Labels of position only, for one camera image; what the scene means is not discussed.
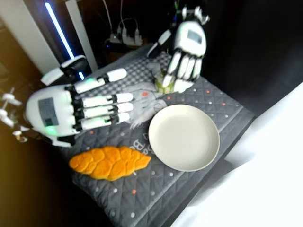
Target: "quilted mat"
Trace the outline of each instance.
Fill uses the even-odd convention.
[[[163,52],[156,59],[147,59],[145,56],[149,48],[150,45],[147,45],[131,52],[91,75],[96,77],[109,70],[125,68],[128,73],[126,78],[81,94],[81,97],[91,97],[131,92],[134,96],[131,119],[119,125],[85,131],[77,136],[73,147],[60,148],[67,160],[83,151],[104,146],[128,146],[151,156],[147,168],[114,182],[72,173],[74,184],[90,195],[104,209],[112,223],[119,227],[167,225],[170,218],[181,212],[181,204],[254,117],[202,77],[182,94],[157,94],[153,85],[154,77],[147,65],[157,62],[165,69],[170,56]],[[151,118],[162,108],[173,104],[192,105],[203,110],[218,127],[220,150],[215,161],[205,169],[196,172],[171,169],[152,151],[148,141]]]

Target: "white robotic hand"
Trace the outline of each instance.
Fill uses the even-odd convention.
[[[206,37],[202,25],[209,17],[202,16],[200,7],[182,10],[182,22],[177,29],[165,31],[147,56],[155,57],[169,45],[173,45],[173,56],[168,65],[162,86],[174,83],[174,91],[184,92],[194,85],[200,76],[202,59],[206,52]]]
[[[33,129],[55,146],[69,147],[74,135],[84,130],[129,120],[130,93],[76,99],[76,95],[126,77],[125,69],[105,73],[75,84],[47,87],[27,102],[25,117]]]

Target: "orange bread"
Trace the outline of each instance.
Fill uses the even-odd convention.
[[[128,147],[103,147],[74,156],[70,167],[95,179],[115,181],[145,168],[150,160],[150,156]]]

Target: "blue light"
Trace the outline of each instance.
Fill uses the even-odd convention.
[[[62,31],[62,29],[61,29],[61,27],[59,25],[59,22],[58,22],[58,20],[56,18],[56,15],[53,12],[53,9],[52,9],[51,5],[48,2],[46,2],[45,3],[45,7],[46,7],[46,9],[48,11],[49,16],[51,17],[51,19],[53,21],[53,24],[55,25],[55,27],[57,29],[57,32],[58,32],[58,34],[59,34],[59,36],[60,36],[60,38],[61,38],[61,40],[62,40],[62,42],[63,42],[63,44],[65,46],[65,49],[67,50],[67,53],[69,54],[69,56],[70,56],[71,59],[74,59],[75,57],[74,57],[74,55],[73,55],[73,53],[71,51],[70,46],[67,43],[67,40],[66,40],[66,38],[65,38],[65,36],[63,34],[63,31]],[[81,80],[84,80],[84,76],[83,76],[82,72],[79,72],[79,76],[80,76]]]

